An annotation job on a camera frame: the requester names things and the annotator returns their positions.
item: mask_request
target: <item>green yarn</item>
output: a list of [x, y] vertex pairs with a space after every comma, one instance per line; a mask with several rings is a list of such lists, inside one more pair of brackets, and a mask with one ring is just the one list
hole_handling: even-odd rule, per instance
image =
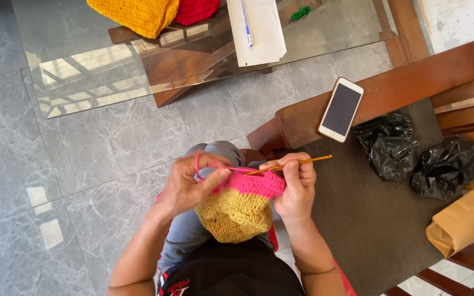
[[299, 0], [299, 10], [292, 13], [290, 19], [293, 21], [297, 21], [298, 19], [305, 17], [310, 13], [310, 6], [301, 6], [301, 0]]

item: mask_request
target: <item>red crochet piece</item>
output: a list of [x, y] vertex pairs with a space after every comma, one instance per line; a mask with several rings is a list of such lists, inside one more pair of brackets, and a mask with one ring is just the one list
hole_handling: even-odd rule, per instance
[[175, 21], [184, 26], [209, 18], [219, 9], [221, 0], [180, 0]]

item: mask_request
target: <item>glass table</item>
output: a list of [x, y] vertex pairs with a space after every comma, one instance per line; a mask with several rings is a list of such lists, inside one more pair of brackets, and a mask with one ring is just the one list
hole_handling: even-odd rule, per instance
[[239, 67], [226, 2], [208, 20], [141, 37], [83, 0], [12, 0], [43, 118], [153, 94], [157, 106], [189, 87], [397, 37], [387, 0], [277, 0], [286, 54]]

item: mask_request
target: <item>yellow yarn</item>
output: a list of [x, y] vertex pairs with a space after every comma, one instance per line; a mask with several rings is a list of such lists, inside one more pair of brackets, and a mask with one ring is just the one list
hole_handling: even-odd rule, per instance
[[225, 188], [195, 207], [199, 219], [221, 243], [240, 243], [272, 226], [269, 201], [259, 195]]
[[148, 38], [156, 38], [175, 19], [179, 8], [179, 0], [87, 0], [87, 4]]

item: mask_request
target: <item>person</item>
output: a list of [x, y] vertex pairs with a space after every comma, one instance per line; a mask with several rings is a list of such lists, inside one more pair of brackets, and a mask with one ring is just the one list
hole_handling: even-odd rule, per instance
[[[118, 259], [107, 295], [346, 295], [330, 249], [310, 218], [316, 174], [312, 162], [299, 164], [310, 159], [306, 153], [259, 167], [284, 165], [286, 189], [273, 206], [286, 226], [301, 281], [275, 256], [267, 233], [224, 244], [201, 225], [195, 205], [231, 174], [214, 167], [246, 166], [253, 152], [219, 141], [195, 145], [177, 159], [160, 197]], [[202, 182], [195, 179], [198, 154]], [[155, 289], [157, 262], [161, 276]]]

